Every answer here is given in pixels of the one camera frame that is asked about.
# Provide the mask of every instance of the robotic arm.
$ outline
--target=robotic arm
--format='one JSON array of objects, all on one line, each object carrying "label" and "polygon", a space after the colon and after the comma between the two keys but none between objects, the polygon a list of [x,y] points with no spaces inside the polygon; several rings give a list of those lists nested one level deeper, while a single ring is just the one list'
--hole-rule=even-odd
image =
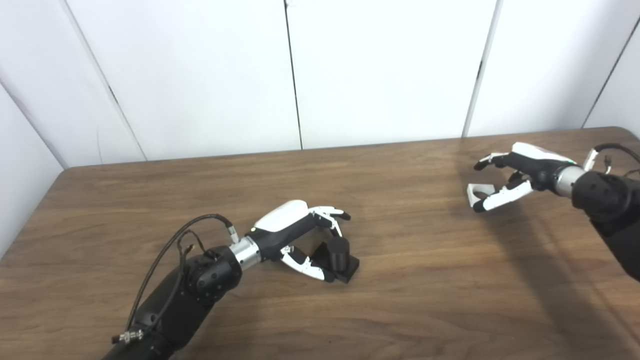
[{"label": "robotic arm", "polygon": [[605,173],[592,171],[597,154],[604,149],[619,149],[630,154],[638,163],[640,157],[616,143],[594,147],[583,167],[554,152],[515,143],[511,152],[490,154],[478,161],[475,170],[488,165],[510,167],[515,171],[506,186],[487,193],[484,199],[473,196],[483,192],[483,185],[469,184],[468,195],[475,212],[482,213],[534,190],[549,190],[571,199],[574,208],[587,214],[591,224],[607,244],[629,276],[640,281],[640,181],[609,174],[611,159],[606,158]]},{"label": "robotic arm", "polygon": [[[238,238],[233,225],[220,215],[204,215],[187,223],[152,265],[138,293],[125,332],[112,338],[115,346],[103,360],[168,359],[189,343],[213,305],[239,284],[243,273],[251,266],[267,260],[282,261],[305,275],[326,282],[336,278],[348,282],[357,270],[359,260],[348,254],[348,241],[342,238],[336,217],[344,220],[351,218],[333,207],[309,209],[306,202],[292,200],[258,220],[242,238]],[[223,221],[231,235],[232,244],[209,250],[204,250],[201,244],[203,254],[186,259],[186,253],[193,246],[183,252],[180,241],[191,232],[188,227],[203,218]],[[329,228],[334,237],[323,243],[313,256],[308,257],[290,246],[295,239],[316,226]],[[175,240],[180,252],[180,265],[137,307],[144,284]],[[341,252],[344,247],[340,245],[345,243],[347,249]],[[349,266],[337,268],[335,265],[339,264],[336,260],[342,260]]]}]

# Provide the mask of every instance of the black square base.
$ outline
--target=black square base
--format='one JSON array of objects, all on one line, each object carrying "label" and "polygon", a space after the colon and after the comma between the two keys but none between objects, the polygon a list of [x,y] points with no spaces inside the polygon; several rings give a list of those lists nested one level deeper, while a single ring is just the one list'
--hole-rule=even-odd
[{"label": "black square base", "polygon": [[326,271],[332,273],[336,279],[347,284],[353,274],[355,274],[356,270],[360,266],[360,260],[356,257],[349,255],[349,265],[345,269],[345,271],[337,272],[331,269],[331,264],[329,264],[329,250],[327,249],[326,242],[322,242],[320,246],[314,251],[314,254],[311,255],[311,260],[315,261],[321,268]]}]

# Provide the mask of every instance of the wood grain surface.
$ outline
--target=wood grain surface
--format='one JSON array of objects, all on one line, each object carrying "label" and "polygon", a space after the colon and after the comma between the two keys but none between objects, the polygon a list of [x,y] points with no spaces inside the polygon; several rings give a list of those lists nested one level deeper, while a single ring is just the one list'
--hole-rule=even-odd
[{"label": "wood grain surface", "polygon": [[[184,222],[217,212],[244,233],[290,199],[353,216],[359,271],[345,285],[256,265],[176,359],[640,358],[640,284],[568,199],[469,208],[467,183],[509,174],[473,164],[515,141],[578,162],[603,142],[640,150],[603,128],[66,170],[0,262],[0,358],[102,358]],[[615,173],[632,168],[613,155]],[[216,222],[195,230],[228,243]],[[151,286],[176,264],[170,252]]]}]

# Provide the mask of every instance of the black cylindrical object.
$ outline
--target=black cylindrical object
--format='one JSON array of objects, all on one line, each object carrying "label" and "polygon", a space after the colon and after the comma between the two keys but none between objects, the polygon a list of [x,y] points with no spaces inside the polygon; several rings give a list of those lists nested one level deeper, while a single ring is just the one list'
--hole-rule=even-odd
[{"label": "black cylindrical object", "polygon": [[342,272],[349,266],[349,240],[335,237],[327,242],[329,265],[336,272]]}]

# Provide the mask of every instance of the white wall panel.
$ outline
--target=white wall panel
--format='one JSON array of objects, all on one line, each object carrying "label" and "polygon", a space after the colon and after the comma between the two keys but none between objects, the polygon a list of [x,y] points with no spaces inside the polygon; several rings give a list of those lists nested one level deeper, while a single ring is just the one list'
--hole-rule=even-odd
[{"label": "white wall panel", "polygon": [[468,134],[580,127],[639,16],[637,0],[505,0]]},{"label": "white wall panel", "polygon": [[0,82],[66,165],[144,160],[64,3],[0,1]]},{"label": "white wall panel", "polygon": [[457,137],[493,0],[295,0],[304,148]]},{"label": "white wall panel", "polygon": [[0,257],[61,171],[0,86]]},{"label": "white wall panel", "polygon": [[629,40],[585,127],[621,126],[640,137],[640,30]]},{"label": "white wall panel", "polygon": [[150,160],[300,148],[282,0],[69,0]]}]

